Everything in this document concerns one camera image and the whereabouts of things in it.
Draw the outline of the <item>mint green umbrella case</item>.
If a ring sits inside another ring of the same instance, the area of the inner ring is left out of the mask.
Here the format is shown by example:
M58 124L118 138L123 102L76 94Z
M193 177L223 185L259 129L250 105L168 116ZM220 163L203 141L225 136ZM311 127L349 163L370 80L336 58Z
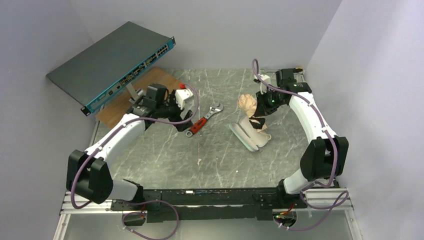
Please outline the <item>mint green umbrella case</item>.
M238 122L230 123L228 126L250 152L259 151L272 139L272 136L266 131L258 131L253 128L247 116L244 116Z

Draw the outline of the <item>beige umbrella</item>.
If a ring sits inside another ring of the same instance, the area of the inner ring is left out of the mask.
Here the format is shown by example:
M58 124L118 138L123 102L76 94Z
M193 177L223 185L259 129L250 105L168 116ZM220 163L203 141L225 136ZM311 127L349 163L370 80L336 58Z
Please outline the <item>beige umbrella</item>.
M249 118L251 118L256 112L257 100L251 94L241 94L237 100L237 105Z

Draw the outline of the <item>grey blue network switch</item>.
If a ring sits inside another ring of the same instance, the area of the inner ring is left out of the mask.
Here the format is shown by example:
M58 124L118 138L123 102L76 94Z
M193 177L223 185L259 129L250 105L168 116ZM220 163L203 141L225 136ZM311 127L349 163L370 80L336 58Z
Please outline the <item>grey blue network switch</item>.
M176 40L128 21L46 77L89 116L174 48Z

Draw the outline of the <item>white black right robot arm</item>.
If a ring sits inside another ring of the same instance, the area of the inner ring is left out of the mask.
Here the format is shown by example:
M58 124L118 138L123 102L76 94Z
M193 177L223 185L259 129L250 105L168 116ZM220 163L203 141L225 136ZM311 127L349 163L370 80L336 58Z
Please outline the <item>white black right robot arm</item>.
M299 169L279 182L277 192L284 202L300 197L308 207L321 210L321 207L305 200L304 192L315 186L329 188L334 178L342 174L349 142L346 137L338 136L325 121L306 82L280 78L273 86L265 81L258 68L254 68L253 73L254 81L266 87L265 93L256 94L255 114L268 116L278 107L288 105L297 116L309 142L300 159Z

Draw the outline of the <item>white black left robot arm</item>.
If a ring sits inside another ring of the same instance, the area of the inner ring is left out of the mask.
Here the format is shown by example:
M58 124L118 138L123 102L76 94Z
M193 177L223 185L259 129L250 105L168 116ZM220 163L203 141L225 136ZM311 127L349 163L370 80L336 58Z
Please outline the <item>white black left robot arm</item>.
M136 138L154 123L173 125L178 132L193 126L194 112L181 114L186 101L194 98L200 104L197 90L186 83L172 91L162 84L152 83L125 112L121 120L98 142L84 151L74 150L68 157L66 189L75 209L90 203L101 204L118 200L130 205L144 202L144 188L130 180L116 180L109 165Z

